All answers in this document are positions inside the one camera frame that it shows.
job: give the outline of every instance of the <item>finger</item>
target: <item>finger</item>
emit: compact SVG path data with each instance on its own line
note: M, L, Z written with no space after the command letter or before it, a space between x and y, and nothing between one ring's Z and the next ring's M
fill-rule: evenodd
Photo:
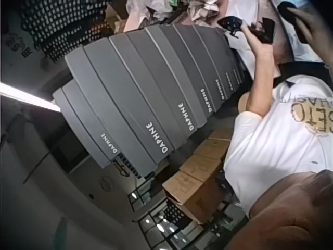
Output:
M307 40L307 42L311 43L312 42L312 34L311 34L310 30L308 29L308 27L306 26L306 24L299 18L296 18L296 23L297 23L297 26L302 31L302 33L303 33L305 39Z
M312 26L314 22L314 17L312 14L305 12L304 10L287 8L291 13L295 14L299 19L305 22L309 27Z
M241 28L242 32L244 33L244 35L245 35L245 37L246 37L246 39L248 40L248 42L249 42L250 45L251 45L251 44L258 44L258 43L261 43L261 42L259 41L259 39L258 39L255 35L253 35L253 34L251 33L251 31L249 30L247 24L246 24L244 21L243 21L243 24L241 25L240 28Z

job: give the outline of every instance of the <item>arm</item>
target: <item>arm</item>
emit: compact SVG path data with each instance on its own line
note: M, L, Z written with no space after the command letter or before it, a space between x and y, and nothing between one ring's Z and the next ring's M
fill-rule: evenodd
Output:
M247 28L242 25L242 31L255 56L254 81L246 104L246 111L255 113L262 118L271 108L274 79L273 46L262 44Z

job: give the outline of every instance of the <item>gray shoe box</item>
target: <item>gray shoe box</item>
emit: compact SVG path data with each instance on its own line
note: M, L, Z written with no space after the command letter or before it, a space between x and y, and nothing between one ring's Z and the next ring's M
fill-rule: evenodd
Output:
M192 114L194 115L198 127L202 127L207 122L207 119L200 104L199 96L196 94L193 84L191 83L175 50L172 48L170 42L165 37L159 26L147 27L145 28L145 31L154 41L156 47L172 72L172 75L175 77L178 86L181 88Z
M110 40L100 39L84 50L118 110L158 164L173 148Z
M72 106L68 102L62 88L53 93L53 98L56 104L60 107L61 113L65 117L68 125L73 130L74 134L78 137L84 148L95 159L95 161L102 167L110 165L111 161L106 157L102 150L98 147L96 142L90 136L89 132L82 125L81 121L74 112Z
M66 56L66 61L91 108L129 162L142 176L154 171L157 165L110 98L84 49L73 50Z
M178 149L186 141L185 134L134 45L126 34L114 35L109 39L161 124L173 148Z
M103 127L75 80L62 88L74 112L103 153L113 160L120 153L118 145Z
M155 43L146 32L127 33L188 138L197 130L191 109Z
M202 42L205 44L208 54L213 60L217 73L221 79L226 97L229 99L238 85L233 72L232 58L224 51L225 45L215 28L194 26Z
M206 118L209 118L213 113L212 99L207 91L203 76L193 59L192 54L186 48L186 44L178 35L173 26L159 26L165 37L169 40L172 48L181 61L192 85L199 98L202 109Z
M193 26L174 25L179 36L192 54L201 75L204 78L208 94L212 99L214 111L218 111L221 104L226 101L225 91L207 50Z

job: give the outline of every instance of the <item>hair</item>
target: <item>hair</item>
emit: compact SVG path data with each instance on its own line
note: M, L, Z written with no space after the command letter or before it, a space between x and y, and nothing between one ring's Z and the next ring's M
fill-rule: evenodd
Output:
M321 171L302 189L313 206L311 230L287 226L275 229L264 242L269 250L332 250L333 249L333 173Z

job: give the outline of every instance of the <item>brown cardboard box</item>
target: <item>brown cardboard box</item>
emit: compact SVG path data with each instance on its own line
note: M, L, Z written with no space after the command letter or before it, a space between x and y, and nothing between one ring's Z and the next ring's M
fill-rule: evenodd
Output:
M212 217L224 198L215 178L202 182L181 171L163 183L163 187L168 198L200 224Z
M209 139L230 141L233 137L233 129L230 128L218 128L210 136Z
M201 155L192 155L179 170L202 181L207 181L221 167L220 160Z
M194 151L194 154L221 160L221 158L225 155L229 144L230 141L206 139Z

